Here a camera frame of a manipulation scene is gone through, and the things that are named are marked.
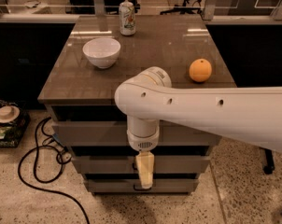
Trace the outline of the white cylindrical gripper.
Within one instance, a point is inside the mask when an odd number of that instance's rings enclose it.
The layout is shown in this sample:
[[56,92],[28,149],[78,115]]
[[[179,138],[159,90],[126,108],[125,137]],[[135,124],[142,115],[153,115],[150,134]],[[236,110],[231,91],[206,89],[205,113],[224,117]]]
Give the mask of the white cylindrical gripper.
[[158,145],[160,122],[157,119],[127,117],[127,137],[132,149],[140,153],[135,157],[141,187],[153,185],[154,155],[150,152]]

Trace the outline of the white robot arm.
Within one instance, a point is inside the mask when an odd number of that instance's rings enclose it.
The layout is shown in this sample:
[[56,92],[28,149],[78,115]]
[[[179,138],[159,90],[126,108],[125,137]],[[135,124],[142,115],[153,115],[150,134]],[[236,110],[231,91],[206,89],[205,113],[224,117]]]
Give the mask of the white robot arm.
[[121,83],[114,99],[144,189],[153,185],[150,151],[162,120],[282,153],[282,87],[174,89],[163,69],[150,67]]

